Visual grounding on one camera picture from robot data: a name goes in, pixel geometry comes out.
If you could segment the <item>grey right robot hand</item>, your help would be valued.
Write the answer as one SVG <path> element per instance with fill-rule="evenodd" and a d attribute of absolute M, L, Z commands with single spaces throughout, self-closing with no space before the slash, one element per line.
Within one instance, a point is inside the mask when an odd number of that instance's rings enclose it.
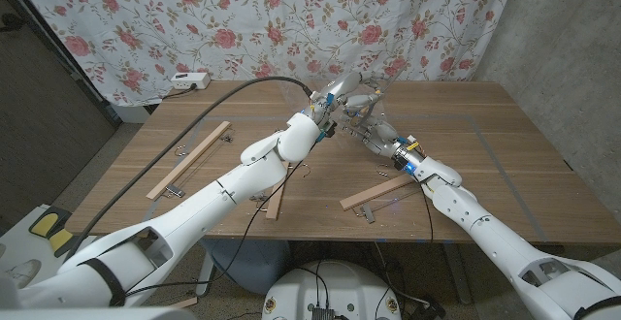
<path fill-rule="evenodd" d="M 361 141 L 372 153 L 391 158 L 406 143 L 387 121 L 375 116 L 354 116 L 345 123 L 347 132 Z"/>

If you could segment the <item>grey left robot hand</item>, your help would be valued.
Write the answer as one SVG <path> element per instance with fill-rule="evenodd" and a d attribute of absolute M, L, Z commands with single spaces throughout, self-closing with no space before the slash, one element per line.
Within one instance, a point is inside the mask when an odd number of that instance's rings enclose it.
<path fill-rule="evenodd" d="M 373 87 L 375 91 L 366 95 L 350 95 L 360 84 Z M 347 112 L 360 112 L 383 97 L 384 93 L 379 90 L 374 73 L 349 73 L 329 82 L 310 97 L 308 116 L 318 123 L 339 106 L 343 106 Z"/>

